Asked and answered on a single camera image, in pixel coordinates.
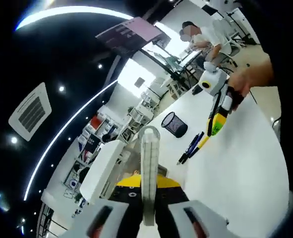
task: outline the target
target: ceiling air conditioner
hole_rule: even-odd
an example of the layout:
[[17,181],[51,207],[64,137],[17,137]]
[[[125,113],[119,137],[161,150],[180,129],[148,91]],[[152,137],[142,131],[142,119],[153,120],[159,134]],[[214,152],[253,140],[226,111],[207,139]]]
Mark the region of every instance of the ceiling air conditioner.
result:
[[43,82],[18,105],[8,123],[20,136],[29,141],[51,112]]

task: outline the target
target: floor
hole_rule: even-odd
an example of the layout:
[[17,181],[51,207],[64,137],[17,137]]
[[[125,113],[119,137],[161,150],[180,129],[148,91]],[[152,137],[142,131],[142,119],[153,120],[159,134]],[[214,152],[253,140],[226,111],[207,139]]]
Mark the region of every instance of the floor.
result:
[[[234,71],[243,70],[247,67],[247,64],[250,64],[250,66],[256,65],[262,63],[267,58],[268,55],[263,52],[261,46],[247,46],[234,56],[238,68],[231,67],[231,69]],[[277,87],[255,87],[251,89],[251,92],[270,124],[280,117],[281,107]],[[157,116],[163,112],[173,102],[174,99],[169,93],[166,93],[154,115]]]

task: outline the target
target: black ceiling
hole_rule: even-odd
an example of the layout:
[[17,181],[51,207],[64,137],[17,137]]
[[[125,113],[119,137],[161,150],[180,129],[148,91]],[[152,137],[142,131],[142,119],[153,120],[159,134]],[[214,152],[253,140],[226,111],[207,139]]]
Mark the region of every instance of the black ceiling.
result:
[[[91,5],[113,9],[132,16],[143,16],[157,1],[112,0],[78,1],[57,0],[53,6]],[[81,129],[112,93],[108,90],[92,102],[68,126],[52,150],[47,154],[32,184],[29,198],[23,195],[40,156],[67,120],[105,84],[109,68],[115,58],[95,39],[98,33],[122,22],[113,16],[92,13],[70,13],[44,18],[14,31],[19,19],[27,12],[28,1],[0,2],[0,193],[9,203],[6,217],[11,226],[25,217],[27,229],[36,230],[41,205],[38,190],[43,190],[66,149],[68,137],[74,139]],[[163,12],[171,5],[165,1]],[[45,82],[52,113],[29,142],[17,136],[19,143],[9,142],[16,135],[8,118],[18,104],[41,82]],[[59,93],[60,85],[66,92]]]

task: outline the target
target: ceiling light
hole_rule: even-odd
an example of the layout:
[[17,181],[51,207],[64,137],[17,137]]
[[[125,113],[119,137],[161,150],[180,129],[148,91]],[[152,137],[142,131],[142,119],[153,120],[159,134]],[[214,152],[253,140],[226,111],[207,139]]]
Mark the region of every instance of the ceiling light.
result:
[[11,142],[12,142],[12,144],[16,144],[17,143],[17,138],[15,136],[13,136],[11,138]]
[[47,10],[39,11],[37,13],[31,14],[24,18],[20,24],[17,26],[16,30],[26,26],[28,24],[31,24],[35,21],[38,21],[40,19],[43,19],[45,17],[49,16],[55,16],[55,15],[60,15],[60,14],[65,14],[65,13],[76,13],[76,12],[88,12],[88,13],[100,13],[104,15],[110,15],[110,16],[116,16],[120,17],[126,20],[130,20],[133,17],[123,14],[121,12],[109,10],[109,9],[104,9],[104,8],[99,8],[99,7],[93,7],[93,6],[61,6],[61,7],[55,7],[55,8],[50,8]]
[[95,96],[93,96],[88,102],[86,102],[66,123],[65,125],[60,129],[60,131],[55,135],[55,137],[53,138],[53,140],[51,141],[51,143],[49,143],[49,145],[47,146],[46,150],[44,151],[43,155],[41,156],[41,158],[39,159],[33,173],[32,176],[28,182],[26,191],[25,191],[25,195],[24,195],[24,201],[26,201],[27,196],[28,196],[28,192],[31,188],[32,182],[35,178],[35,175],[39,169],[39,167],[41,166],[41,163],[43,162],[46,154],[48,153],[48,151],[50,150],[50,148],[53,146],[53,144],[55,143],[55,141],[57,140],[57,138],[63,133],[63,131],[66,129],[66,127],[72,122],[72,120],[74,120],[74,118],[85,108],[87,107],[95,98],[97,98],[100,94],[102,94],[104,91],[106,91],[108,88],[110,88],[113,84],[117,83],[118,80],[113,81],[112,83],[110,83],[107,87],[105,87],[104,89],[102,89],[99,93],[97,93]]

